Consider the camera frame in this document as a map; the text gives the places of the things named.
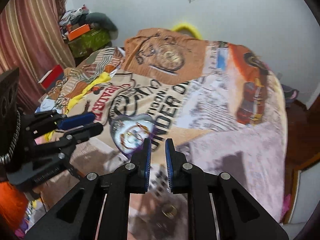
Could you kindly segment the yellow hoop behind bed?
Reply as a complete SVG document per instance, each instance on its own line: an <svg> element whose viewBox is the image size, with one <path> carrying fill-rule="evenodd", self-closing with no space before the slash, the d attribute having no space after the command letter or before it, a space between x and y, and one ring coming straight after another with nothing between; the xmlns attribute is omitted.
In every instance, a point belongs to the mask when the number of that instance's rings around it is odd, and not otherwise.
<svg viewBox="0 0 320 240"><path fill-rule="evenodd" d="M175 25L171 30L178 33L189 33L193 38L196 38L198 40L202 39L202 35L199 30L195 26L187 22L179 23Z"/></svg>

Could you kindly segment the purple heart-shaped jewelry tin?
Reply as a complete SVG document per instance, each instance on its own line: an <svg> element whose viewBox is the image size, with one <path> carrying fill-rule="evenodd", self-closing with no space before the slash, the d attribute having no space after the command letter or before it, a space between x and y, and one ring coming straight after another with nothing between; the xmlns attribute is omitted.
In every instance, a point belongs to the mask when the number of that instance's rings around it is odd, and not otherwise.
<svg viewBox="0 0 320 240"><path fill-rule="evenodd" d="M128 159L142 146L145 138L154 137L155 131L155 121L148 114L120 115L110 126L114 144Z"/></svg>

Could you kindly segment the gold keychain clasp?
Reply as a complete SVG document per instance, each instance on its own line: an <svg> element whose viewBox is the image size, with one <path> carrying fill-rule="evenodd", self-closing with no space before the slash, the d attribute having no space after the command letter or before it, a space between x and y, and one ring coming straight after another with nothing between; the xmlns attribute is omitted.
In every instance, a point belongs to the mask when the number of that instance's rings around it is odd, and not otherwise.
<svg viewBox="0 0 320 240"><path fill-rule="evenodd" d="M161 211L168 219L174 219L178 214L178 209L172 204L164 204Z"/></svg>

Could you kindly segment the striped pink curtain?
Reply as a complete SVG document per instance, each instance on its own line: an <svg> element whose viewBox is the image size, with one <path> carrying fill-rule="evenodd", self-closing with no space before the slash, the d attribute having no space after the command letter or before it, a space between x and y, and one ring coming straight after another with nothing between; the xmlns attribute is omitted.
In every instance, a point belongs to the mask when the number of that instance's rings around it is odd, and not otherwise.
<svg viewBox="0 0 320 240"><path fill-rule="evenodd" d="M48 70L75 66L59 26L65 10L66 0L9 0L1 12L1 72L19 68L17 103L26 113L37 108Z"/></svg>

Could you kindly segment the grey clothes pile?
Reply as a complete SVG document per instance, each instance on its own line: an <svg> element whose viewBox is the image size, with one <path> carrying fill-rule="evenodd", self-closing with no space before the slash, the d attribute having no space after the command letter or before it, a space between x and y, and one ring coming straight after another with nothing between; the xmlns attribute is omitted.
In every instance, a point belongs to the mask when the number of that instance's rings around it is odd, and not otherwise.
<svg viewBox="0 0 320 240"><path fill-rule="evenodd" d="M106 14L101 12L90 12L89 9L83 5L79 9L66 11L61 17L59 27L62 38L64 40L68 39L68 27L72 30L74 27L80 28L83 25L89 25L91 29L98 28L106 29L111 32L118 31L116 25L106 16Z"/></svg>

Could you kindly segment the wooden door frame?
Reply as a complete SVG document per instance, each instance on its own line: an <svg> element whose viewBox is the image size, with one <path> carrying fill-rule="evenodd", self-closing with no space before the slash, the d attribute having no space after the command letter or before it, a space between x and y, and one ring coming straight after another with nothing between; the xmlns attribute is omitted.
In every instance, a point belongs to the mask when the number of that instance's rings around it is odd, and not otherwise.
<svg viewBox="0 0 320 240"><path fill-rule="evenodd" d="M306 222L319 202L319 88L309 102L291 103L287 112L283 223Z"/></svg>

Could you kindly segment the printed patchwork bedspread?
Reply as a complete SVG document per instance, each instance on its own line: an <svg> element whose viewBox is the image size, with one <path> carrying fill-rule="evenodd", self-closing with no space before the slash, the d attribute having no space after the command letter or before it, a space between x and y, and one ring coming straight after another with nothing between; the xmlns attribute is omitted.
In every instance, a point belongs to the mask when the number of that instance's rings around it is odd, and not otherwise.
<svg viewBox="0 0 320 240"><path fill-rule="evenodd" d="M67 69L47 94L71 117L104 129L77 145L65 171L41 185L48 211L26 239L287 239L280 226L287 117L276 76L249 48L165 29L143 29L124 48ZM120 115L155 121L146 193L114 144ZM187 193L171 193L165 141L184 153ZM164 204L178 209L174 219Z"/></svg>

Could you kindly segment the red and white box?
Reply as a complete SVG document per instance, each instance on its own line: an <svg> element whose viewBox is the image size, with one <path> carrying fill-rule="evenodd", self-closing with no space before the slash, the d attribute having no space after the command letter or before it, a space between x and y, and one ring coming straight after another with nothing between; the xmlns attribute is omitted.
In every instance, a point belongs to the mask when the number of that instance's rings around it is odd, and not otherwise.
<svg viewBox="0 0 320 240"><path fill-rule="evenodd" d="M39 81L39 84L49 91L56 86L57 81L63 80L64 70L61 65L55 65L53 69L49 70Z"/></svg>

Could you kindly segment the orange box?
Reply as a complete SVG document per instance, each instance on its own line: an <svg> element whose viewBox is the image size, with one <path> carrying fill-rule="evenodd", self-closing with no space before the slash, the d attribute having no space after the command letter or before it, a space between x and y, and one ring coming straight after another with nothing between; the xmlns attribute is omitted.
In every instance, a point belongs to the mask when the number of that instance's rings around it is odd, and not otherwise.
<svg viewBox="0 0 320 240"><path fill-rule="evenodd" d="M70 33L68 33L67 38L69 41L72 41L72 40L78 38L79 36L89 32L90 30L91 29L90 29L89 24L82 25L82 26L72 30Z"/></svg>

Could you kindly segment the green patterned box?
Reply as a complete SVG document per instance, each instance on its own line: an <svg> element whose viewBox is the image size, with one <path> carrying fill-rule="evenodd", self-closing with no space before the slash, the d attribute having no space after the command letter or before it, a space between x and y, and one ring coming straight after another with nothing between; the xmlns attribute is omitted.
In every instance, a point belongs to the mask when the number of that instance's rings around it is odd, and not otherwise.
<svg viewBox="0 0 320 240"><path fill-rule="evenodd" d="M106 29L91 29L89 32L69 41L68 46L74 58L88 56L96 50L104 48L111 42Z"/></svg>

